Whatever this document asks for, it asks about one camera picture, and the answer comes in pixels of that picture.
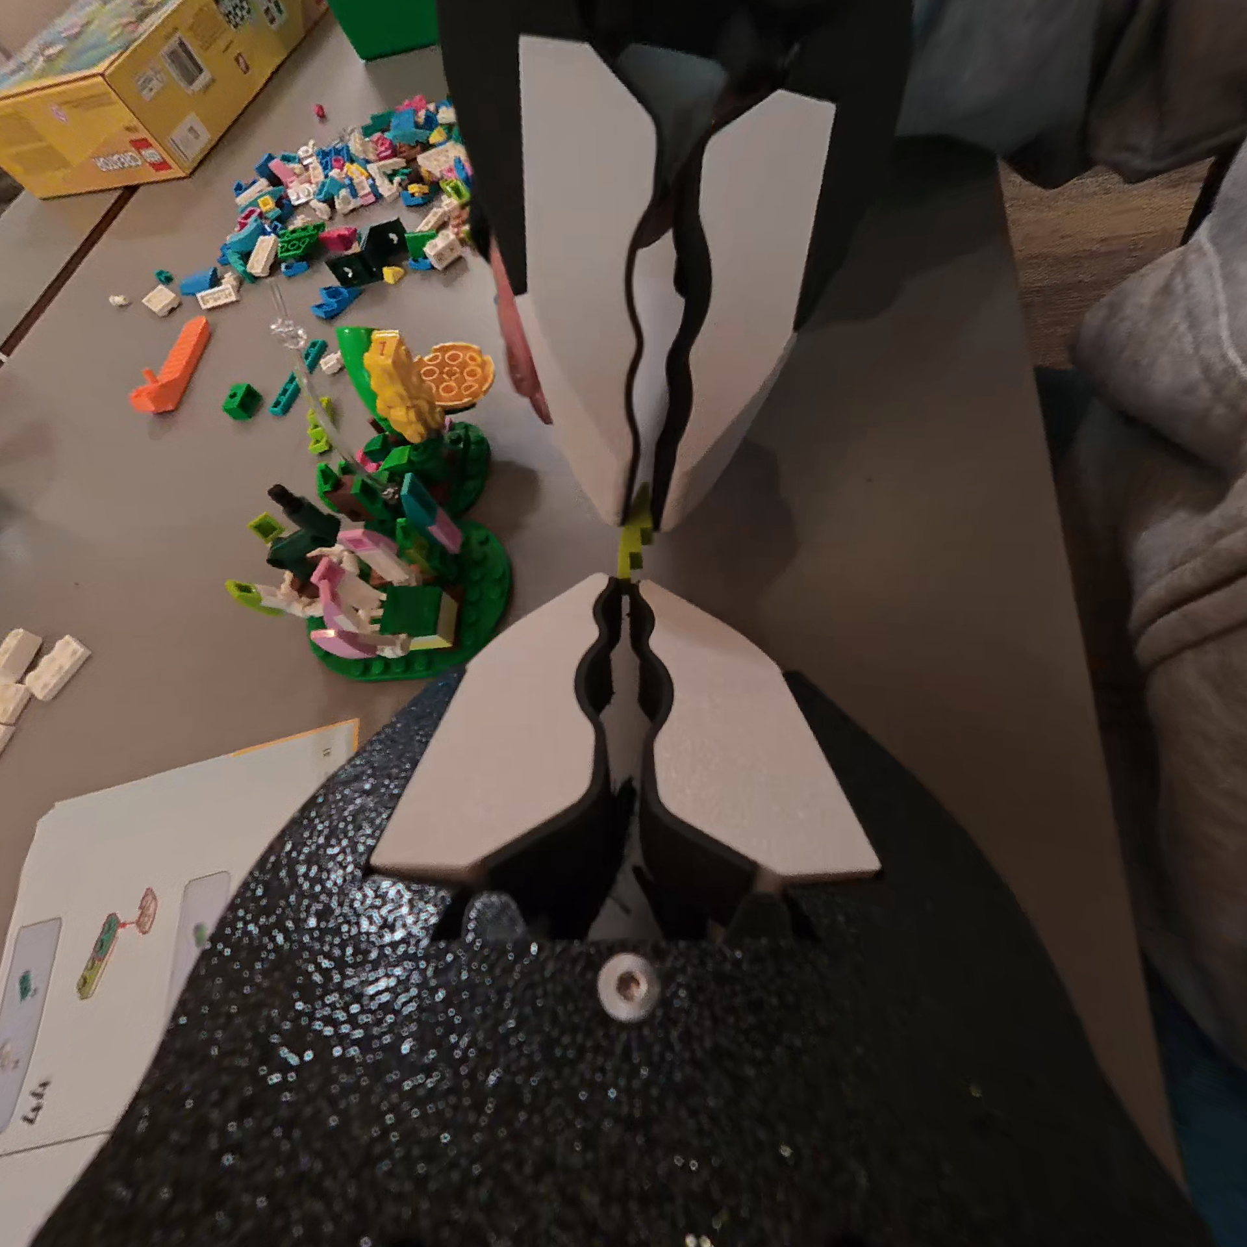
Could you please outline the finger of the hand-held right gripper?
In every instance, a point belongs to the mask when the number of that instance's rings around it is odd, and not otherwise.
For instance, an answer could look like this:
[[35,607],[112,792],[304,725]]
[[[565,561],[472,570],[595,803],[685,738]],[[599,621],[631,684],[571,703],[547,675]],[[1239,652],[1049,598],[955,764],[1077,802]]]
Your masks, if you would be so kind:
[[619,529],[666,410],[666,245],[638,253],[659,130],[591,46],[519,38],[524,292],[517,309],[554,439]]
[[705,143],[694,225],[709,303],[688,350],[690,408],[674,466],[655,471],[664,533],[722,477],[787,363],[832,128],[832,103],[780,89]]

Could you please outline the green plastic container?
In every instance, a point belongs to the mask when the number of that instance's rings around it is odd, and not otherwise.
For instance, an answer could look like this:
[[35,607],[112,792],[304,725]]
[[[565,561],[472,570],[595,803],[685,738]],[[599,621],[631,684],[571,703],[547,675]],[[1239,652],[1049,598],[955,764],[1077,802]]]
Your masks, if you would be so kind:
[[362,62],[377,62],[438,44],[436,3],[326,3]]

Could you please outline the clear lego stem piece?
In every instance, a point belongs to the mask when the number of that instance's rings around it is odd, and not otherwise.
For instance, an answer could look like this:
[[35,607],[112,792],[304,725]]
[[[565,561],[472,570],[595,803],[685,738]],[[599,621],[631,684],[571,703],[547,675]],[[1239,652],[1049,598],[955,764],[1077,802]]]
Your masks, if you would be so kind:
[[270,322],[270,335],[282,342],[282,346],[298,357],[302,357],[306,344],[308,344],[308,333],[304,327],[295,320],[295,316],[289,313],[289,307],[283,298],[283,286],[274,281],[267,279],[265,290],[268,292],[268,298],[272,299],[272,322]]

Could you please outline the orange brick separator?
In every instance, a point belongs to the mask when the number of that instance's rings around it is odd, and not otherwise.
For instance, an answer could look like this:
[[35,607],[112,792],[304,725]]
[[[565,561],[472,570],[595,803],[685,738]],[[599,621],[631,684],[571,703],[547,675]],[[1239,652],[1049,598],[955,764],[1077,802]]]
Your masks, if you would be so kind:
[[143,369],[142,383],[128,404],[142,415],[170,415],[179,410],[211,341],[205,316],[186,322],[158,370]]

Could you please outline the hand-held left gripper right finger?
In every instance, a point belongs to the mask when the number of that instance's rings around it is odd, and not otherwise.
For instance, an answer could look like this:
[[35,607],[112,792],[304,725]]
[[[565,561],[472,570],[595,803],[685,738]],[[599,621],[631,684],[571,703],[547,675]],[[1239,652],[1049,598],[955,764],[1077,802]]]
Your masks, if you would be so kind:
[[662,932],[702,938],[756,893],[875,878],[881,859],[780,667],[653,581],[629,607],[647,718],[638,843]]

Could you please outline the lime green lego piece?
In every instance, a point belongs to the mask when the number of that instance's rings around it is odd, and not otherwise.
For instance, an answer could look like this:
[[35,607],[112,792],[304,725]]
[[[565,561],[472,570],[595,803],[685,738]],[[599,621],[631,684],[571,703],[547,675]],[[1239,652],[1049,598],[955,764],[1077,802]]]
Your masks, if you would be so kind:
[[653,542],[651,492],[642,484],[629,505],[618,544],[618,579],[631,583],[644,568],[644,551]]

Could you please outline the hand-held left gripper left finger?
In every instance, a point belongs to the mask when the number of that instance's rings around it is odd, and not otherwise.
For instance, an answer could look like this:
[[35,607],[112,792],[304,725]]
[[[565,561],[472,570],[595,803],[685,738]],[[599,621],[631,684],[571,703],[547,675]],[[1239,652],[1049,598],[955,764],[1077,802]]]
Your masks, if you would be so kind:
[[621,865],[601,712],[621,585],[591,574],[463,671],[371,854],[375,873],[511,897],[552,938],[584,938]]

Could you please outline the person's blue trousers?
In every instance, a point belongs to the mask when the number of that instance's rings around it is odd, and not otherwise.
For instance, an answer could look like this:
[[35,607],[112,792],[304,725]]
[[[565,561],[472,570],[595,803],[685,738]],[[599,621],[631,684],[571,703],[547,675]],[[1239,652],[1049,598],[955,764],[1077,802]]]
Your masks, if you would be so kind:
[[1245,1246],[1245,1072],[1144,964],[1161,1069],[1193,1205],[1217,1246]]

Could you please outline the green lego flower model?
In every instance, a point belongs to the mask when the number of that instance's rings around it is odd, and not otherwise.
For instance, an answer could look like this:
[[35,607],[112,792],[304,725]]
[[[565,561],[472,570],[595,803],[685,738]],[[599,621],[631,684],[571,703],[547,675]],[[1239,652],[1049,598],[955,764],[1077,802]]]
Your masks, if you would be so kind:
[[472,520],[491,477],[487,436],[463,415],[494,382],[464,342],[414,355],[397,331],[308,339],[293,370],[310,402],[315,495],[276,484],[250,523],[268,583],[227,581],[267,619],[300,622],[313,658],[352,682],[408,682],[468,663],[496,635],[513,570]]

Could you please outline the pile of loose lego bricks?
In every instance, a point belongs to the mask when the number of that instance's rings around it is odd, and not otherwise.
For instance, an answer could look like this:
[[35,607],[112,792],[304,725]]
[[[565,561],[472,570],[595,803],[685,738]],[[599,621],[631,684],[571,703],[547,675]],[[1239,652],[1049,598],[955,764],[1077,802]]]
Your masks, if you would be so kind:
[[233,186],[237,221],[216,260],[181,277],[156,271],[142,307],[156,318],[183,301],[216,311],[272,277],[323,273],[310,313],[330,324],[373,285],[466,258],[472,191],[453,102],[412,96],[334,141],[265,156]]

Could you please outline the yellow lego set box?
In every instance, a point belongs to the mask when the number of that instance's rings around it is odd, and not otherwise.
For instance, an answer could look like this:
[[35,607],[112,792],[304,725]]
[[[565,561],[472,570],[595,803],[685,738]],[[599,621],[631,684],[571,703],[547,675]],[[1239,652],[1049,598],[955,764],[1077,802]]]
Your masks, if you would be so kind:
[[186,178],[326,3],[76,3],[2,72],[2,171],[41,201]]

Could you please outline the person's right hand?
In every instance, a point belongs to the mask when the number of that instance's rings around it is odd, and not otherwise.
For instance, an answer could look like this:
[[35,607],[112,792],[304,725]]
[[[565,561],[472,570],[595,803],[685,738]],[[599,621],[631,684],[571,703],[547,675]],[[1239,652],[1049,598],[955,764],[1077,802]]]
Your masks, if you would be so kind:
[[509,383],[513,391],[530,404],[532,411],[537,415],[537,421],[545,426],[550,426],[550,410],[537,380],[535,363],[522,329],[517,299],[507,281],[506,262],[502,260],[502,253],[494,242],[491,242],[489,262]]

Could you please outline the lego instruction booklet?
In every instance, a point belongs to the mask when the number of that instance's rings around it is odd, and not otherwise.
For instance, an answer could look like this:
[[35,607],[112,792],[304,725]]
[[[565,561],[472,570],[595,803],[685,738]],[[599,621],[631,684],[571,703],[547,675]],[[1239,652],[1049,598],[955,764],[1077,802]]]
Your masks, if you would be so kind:
[[115,1128],[240,882],[356,746],[349,719],[39,822],[2,957],[3,1158]]

